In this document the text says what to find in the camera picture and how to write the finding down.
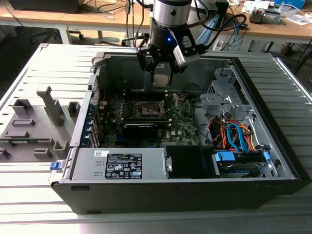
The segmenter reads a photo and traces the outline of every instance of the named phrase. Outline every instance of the white label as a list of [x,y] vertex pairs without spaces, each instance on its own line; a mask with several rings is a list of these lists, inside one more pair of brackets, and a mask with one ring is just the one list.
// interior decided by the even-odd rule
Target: white label
[[95,150],[94,157],[107,157],[108,153],[108,150]]
[[12,144],[29,144],[28,141],[11,141]]
[[159,63],[159,64],[157,64],[156,69],[157,68],[163,69],[164,67],[165,67],[165,64]]

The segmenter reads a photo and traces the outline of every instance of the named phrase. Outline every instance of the sticker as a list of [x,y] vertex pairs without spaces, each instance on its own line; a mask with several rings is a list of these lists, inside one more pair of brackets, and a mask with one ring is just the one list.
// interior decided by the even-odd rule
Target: sticker
[[108,153],[108,150],[95,150],[94,157],[107,157]]
[[157,69],[157,68],[163,69],[163,68],[165,68],[165,64],[159,63],[159,64],[157,64],[156,69]]
[[28,141],[10,141],[12,144],[29,144]]
[[107,152],[107,179],[142,179],[142,154],[109,154]]

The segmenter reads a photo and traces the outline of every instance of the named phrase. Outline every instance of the motherboard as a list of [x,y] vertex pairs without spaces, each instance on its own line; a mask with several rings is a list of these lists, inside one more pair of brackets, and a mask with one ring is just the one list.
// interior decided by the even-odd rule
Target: motherboard
[[133,98],[116,94],[104,104],[101,147],[198,145],[191,101],[185,94],[166,93],[158,97],[135,94]]

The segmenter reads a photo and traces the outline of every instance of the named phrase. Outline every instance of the barcode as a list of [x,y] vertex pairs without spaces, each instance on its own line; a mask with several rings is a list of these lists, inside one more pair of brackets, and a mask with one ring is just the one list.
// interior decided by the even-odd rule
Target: barcode
[[108,150],[95,150],[94,157],[107,157],[108,153]]

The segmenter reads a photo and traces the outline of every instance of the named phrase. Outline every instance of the screw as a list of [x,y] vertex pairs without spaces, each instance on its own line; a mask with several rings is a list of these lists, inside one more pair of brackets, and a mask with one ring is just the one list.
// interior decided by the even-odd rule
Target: screw
[[176,10],[171,10],[171,11],[170,11],[170,14],[171,14],[172,16],[175,16],[175,15],[176,15]]

